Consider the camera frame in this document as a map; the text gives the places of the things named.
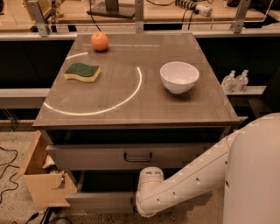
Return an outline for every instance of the orange fruit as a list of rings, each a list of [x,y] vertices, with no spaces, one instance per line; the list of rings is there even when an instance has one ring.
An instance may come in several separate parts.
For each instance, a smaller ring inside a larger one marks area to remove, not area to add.
[[[90,42],[96,51],[104,51],[109,47],[109,39],[102,31],[94,32],[91,36]]]

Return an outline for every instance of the bottle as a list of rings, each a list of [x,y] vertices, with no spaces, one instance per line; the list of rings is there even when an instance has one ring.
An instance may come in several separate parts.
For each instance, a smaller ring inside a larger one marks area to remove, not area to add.
[[[247,86],[249,80],[248,80],[248,70],[244,70],[242,74],[238,75],[235,79],[235,86],[234,91],[236,92],[242,92],[244,91],[245,87]]]
[[[230,93],[233,91],[234,86],[235,86],[235,70],[231,70],[231,73],[223,79],[221,83],[221,87],[225,92]]]

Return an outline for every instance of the sponge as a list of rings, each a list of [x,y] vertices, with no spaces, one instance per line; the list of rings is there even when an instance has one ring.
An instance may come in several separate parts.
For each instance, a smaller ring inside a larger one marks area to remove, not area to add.
[[[77,80],[82,82],[94,82],[101,69],[99,66],[89,66],[80,62],[75,62],[65,71],[66,80]]]

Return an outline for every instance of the white bowl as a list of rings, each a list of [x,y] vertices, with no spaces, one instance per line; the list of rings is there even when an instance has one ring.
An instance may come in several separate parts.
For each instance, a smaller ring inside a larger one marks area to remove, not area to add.
[[[185,62],[173,61],[160,68],[161,81],[174,94],[182,94],[190,90],[200,77],[195,66]]]

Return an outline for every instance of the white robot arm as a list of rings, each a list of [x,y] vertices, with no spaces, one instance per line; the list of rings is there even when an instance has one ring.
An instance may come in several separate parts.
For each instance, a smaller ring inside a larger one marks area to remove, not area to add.
[[[270,114],[220,140],[164,180],[140,172],[136,206],[143,217],[225,186],[224,224],[280,223],[280,114]]]

